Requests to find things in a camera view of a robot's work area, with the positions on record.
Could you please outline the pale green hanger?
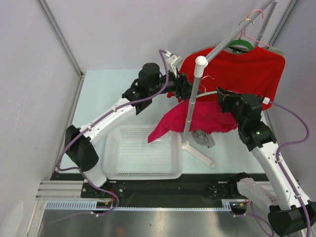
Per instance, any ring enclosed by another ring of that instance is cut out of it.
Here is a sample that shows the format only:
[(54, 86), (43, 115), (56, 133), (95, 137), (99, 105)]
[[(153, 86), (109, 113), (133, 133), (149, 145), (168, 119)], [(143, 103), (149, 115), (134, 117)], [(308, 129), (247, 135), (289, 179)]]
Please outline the pale green hanger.
[(203, 76), (203, 77), (201, 78), (199, 84), (200, 84), (200, 86), (204, 89), (204, 91), (203, 91), (203, 93), (198, 94), (198, 95), (197, 95), (197, 98), (204, 97), (204, 96), (208, 96), (208, 95), (217, 94), (217, 91), (216, 91), (216, 90), (215, 90), (215, 91), (207, 91), (206, 86), (204, 86), (204, 85), (202, 84), (202, 81), (203, 81), (204, 79), (206, 79), (206, 78), (214, 79), (212, 76)]

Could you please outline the magenta t shirt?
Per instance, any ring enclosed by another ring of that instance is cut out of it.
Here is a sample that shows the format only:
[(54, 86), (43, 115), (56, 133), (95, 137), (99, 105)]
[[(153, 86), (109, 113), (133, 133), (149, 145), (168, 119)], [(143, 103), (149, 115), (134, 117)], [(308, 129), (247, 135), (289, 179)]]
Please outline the magenta t shirt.
[[(153, 132), (148, 136), (148, 143), (173, 131), (184, 131), (189, 101), (179, 103), (167, 112), (157, 124)], [(233, 116), (223, 113), (217, 101), (197, 101), (189, 131), (202, 130), (208, 134), (213, 132), (227, 133), (237, 129)]]

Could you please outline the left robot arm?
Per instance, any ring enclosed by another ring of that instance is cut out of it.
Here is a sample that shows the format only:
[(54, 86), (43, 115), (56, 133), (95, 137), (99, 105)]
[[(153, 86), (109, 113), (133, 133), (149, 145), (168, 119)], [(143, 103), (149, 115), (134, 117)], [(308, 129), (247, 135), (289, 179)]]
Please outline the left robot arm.
[(91, 190), (98, 197), (108, 194), (109, 185), (95, 150), (97, 143), (124, 121), (139, 115), (154, 97), (169, 92), (185, 100), (197, 95), (198, 86), (189, 82), (187, 76), (179, 73), (177, 68), (166, 69), (163, 75), (158, 64), (146, 63), (130, 88), (110, 109), (80, 128), (71, 125), (66, 129), (64, 153), (92, 184)]

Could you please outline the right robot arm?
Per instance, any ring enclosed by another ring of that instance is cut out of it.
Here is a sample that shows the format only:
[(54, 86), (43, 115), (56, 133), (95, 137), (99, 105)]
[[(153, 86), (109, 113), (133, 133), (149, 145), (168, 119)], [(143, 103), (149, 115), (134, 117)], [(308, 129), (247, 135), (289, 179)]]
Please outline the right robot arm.
[(303, 191), (294, 178), (281, 150), (289, 145), (305, 142), (309, 137), (279, 145), (272, 130), (261, 120), (264, 105), (272, 104), (268, 97), (241, 94), (217, 88), (217, 98), (224, 113), (230, 113), (237, 124), (240, 140), (263, 168), (273, 193), (251, 177), (241, 173), (228, 185), (233, 198), (244, 196), (267, 215), (269, 224), (280, 237), (306, 230), (309, 237), (316, 222), (316, 203)]

